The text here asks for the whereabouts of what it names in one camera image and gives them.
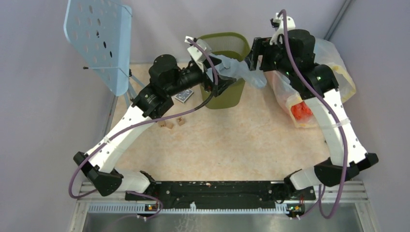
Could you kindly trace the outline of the blue plastic trash bag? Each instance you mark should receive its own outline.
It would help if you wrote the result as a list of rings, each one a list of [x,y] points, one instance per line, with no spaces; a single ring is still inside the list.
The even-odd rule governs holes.
[[[211,54],[210,57],[221,60],[220,64],[215,65],[217,73],[221,78],[226,79],[229,77],[235,78],[236,80],[243,79],[257,89],[264,88],[267,84],[263,71],[250,71],[245,61],[238,61],[224,55]]]

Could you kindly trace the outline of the green mesh trash bin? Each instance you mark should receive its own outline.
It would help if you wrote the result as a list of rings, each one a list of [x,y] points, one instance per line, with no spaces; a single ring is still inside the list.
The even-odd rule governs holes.
[[[223,55],[236,61],[243,61],[250,52],[247,39],[235,32],[221,32],[199,37],[211,46],[216,55]],[[206,107],[209,109],[226,109],[239,104],[245,81],[240,78],[230,85],[219,96],[213,97]]]

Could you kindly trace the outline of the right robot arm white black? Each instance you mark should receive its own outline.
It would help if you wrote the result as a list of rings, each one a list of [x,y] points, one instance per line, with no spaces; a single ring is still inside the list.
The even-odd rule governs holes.
[[[295,29],[273,38],[256,37],[246,58],[251,70],[276,71],[289,80],[311,110],[329,149],[325,161],[285,178],[283,192],[289,199],[297,199],[311,186],[341,186],[379,162],[378,155],[368,152],[357,138],[332,63],[322,61],[319,47],[308,31]]]

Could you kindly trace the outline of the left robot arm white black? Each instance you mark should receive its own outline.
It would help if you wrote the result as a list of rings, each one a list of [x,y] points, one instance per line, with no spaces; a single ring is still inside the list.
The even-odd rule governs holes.
[[[224,68],[230,68],[230,64],[223,55],[191,60],[185,68],[180,68],[172,55],[158,56],[149,68],[149,83],[132,98],[123,118],[92,149],[75,154],[76,172],[83,173],[93,192],[103,197],[124,189],[137,192],[144,200],[151,199],[155,187],[148,176],[121,174],[116,170],[119,158],[146,129],[170,119],[167,112],[174,106],[173,96],[203,85],[210,91],[209,98],[200,104],[204,107],[233,84],[235,79],[224,74]]]

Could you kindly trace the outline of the blue playing card box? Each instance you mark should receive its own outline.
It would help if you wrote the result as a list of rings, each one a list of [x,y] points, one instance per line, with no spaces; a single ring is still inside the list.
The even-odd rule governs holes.
[[[182,92],[177,93],[174,96],[174,99],[178,102],[185,103],[193,94],[194,91],[192,89],[186,89]]]

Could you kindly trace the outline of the wooden letter tile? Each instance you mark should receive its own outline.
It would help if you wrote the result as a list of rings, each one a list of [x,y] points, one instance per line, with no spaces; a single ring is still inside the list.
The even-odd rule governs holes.
[[[162,127],[166,127],[166,121],[165,121],[165,120],[158,121],[157,124],[158,124],[158,126],[161,127],[161,128],[162,128]]]
[[[176,122],[179,126],[182,126],[186,123],[185,119],[181,116],[176,119]]]

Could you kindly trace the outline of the plain wooden tile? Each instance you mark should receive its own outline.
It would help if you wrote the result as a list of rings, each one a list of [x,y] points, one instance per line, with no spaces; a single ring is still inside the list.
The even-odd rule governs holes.
[[[167,123],[166,123],[166,127],[167,127],[168,129],[172,130],[173,127],[174,127],[174,123],[172,123],[172,122],[167,122]]]

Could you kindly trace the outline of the light blue music stand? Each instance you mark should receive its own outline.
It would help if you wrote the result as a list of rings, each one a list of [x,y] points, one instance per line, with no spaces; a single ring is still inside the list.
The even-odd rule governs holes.
[[[137,93],[131,85],[132,9],[119,0],[68,1],[64,33],[67,41],[126,106]]]

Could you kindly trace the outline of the white toothed rack strip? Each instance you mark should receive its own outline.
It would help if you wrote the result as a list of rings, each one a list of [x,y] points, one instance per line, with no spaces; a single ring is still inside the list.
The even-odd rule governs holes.
[[[89,213],[109,213],[109,214],[148,214],[148,205],[144,203],[91,203],[88,207]],[[279,204],[275,208],[268,209],[199,209],[195,204],[190,204],[183,209],[163,209],[161,214],[288,214],[286,204]]]

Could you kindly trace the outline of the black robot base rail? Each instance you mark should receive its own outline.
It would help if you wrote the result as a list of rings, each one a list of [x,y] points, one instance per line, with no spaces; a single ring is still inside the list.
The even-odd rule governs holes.
[[[157,198],[164,209],[270,209],[285,201],[316,199],[313,187],[293,190],[282,181],[162,181],[145,195]]]

